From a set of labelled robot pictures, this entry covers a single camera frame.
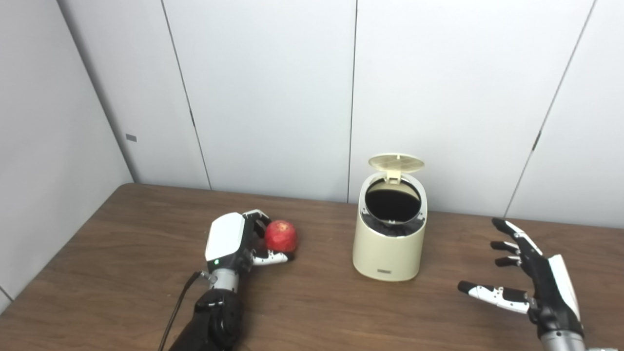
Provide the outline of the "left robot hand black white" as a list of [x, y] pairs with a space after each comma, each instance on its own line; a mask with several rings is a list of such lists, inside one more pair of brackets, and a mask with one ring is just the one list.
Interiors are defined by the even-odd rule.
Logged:
[[208, 273], [214, 275], [216, 271], [225, 269], [244, 274], [253, 266], [294, 261], [294, 253], [256, 248], [258, 240], [265, 238], [268, 225], [272, 222], [259, 209], [242, 214], [228, 213], [214, 220], [205, 249]]

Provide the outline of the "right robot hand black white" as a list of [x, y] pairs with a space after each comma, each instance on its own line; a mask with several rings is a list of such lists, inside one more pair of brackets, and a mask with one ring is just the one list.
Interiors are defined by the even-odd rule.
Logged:
[[528, 292], [493, 285], [460, 281], [457, 288], [466, 295], [496, 307], [526, 314], [537, 327], [539, 338], [574, 336], [584, 339], [579, 303], [565, 261], [560, 254], [547, 258], [532, 238], [522, 229], [503, 218], [493, 218], [493, 226], [507, 234], [513, 242], [492, 241], [495, 250], [508, 251], [509, 256], [495, 260], [498, 267], [517, 266], [532, 280], [533, 296]]

